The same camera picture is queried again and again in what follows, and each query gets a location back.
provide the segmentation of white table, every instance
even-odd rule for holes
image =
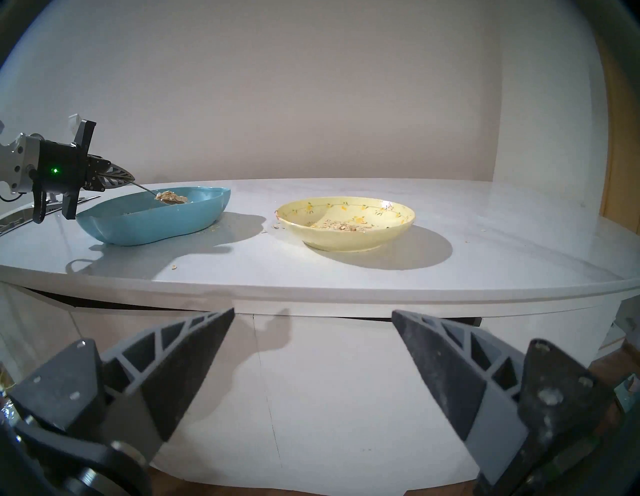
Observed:
[[[17,378],[78,335],[106,349],[192,311],[236,308],[202,390],[154,462],[190,480],[400,495],[473,478],[477,467],[396,331],[371,319],[395,308],[482,317],[522,351],[543,337],[587,365],[620,301],[640,293],[640,237],[533,191],[422,179],[199,184],[232,190],[219,222],[200,233],[118,247],[52,214],[0,237],[0,360]],[[272,227],[279,205],[333,195],[400,202],[417,220],[367,253],[311,250]]]

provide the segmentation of oats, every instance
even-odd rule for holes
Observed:
[[[373,224],[368,224],[362,217],[354,217],[349,221],[324,219],[324,221],[309,223],[307,226],[330,231],[367,232],[373,227]]]
[[[166,204],[185,204],[189,200],[186,196],[176,195],[173,191],[164,191],[156,195],[156,200],[159,200]]]

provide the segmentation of yellow flower pattern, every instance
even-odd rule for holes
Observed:
[[[384,206],[380,207],[379,204],[378,205],[351,204],[346,201],[342,201],[337,205],[332,203],[313,205],[310,202],[307,202],[307,205],[305,205],[304,207],[291,209],[289,212],[293,215],[299,215],[302,213],[302,211],[304,211],[306,214],[313,214],[315,211],[317,211],[317,209],[319,209],[320,212],[323,212],[323,209],[331,209],[337,206],[340,206],[340,209],[342,211],[347,212],[349,210],[348,207],[360,207],[360,210],[363,211],[363,214],[361,216],[356,215],[352,217],[352,220],[358,224],[367,224],[367,220],[365,219],[366,214],[364,214],[364,211],[368,209],[373,209],[374,215],[378,217],[382,217],[382,218],[393,217],[394,220],[400,219],[401,225],[410,220],[409,213],[405,211],[404,209],[405,207],[403,207],[402,205],[394,205],[394,204],[391,204],[390,202],[385,202],[383,205]]]

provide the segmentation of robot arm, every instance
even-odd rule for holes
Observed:
[[[94,128],[95,122],[83,120],[68,145],[22,133],[9,145],[0,145],[0,181],[12,193],[33,192],[35,223],[44,219],[48,193],[62,193],[62,215],[75,219],[81,188],[104,191],[135,180],[126,170],[88,153]]]
[[[0,463],[0,492],[150,496],[145,469],[233,318],[232,309],[190,317],[101,356],[92,340],[79,340],[14,385],[9,414],[0,413],[0,452],[11,453]],[[453,321],[396,310],[392,322],[480,468],[475,496],[627,493],[640,417],[630,415],[611,441],[596,436],[614,392],[553,343],[534,339],[523,354]],[[614,457],[628,469],[618,471]]]

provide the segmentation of white cabinet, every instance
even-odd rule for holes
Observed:
[[[389,496],[475,478],[392,324],[254,320],[288,489]]]
[[[0,283],[0,361],[19,382],[80,335],[72,307]]]
[[[489,317],[481,326],[494,336],[526,353],[533,338],[547,339],[585,367],[598,349],[616,318],[620,300],[597,307],[509,317]]]

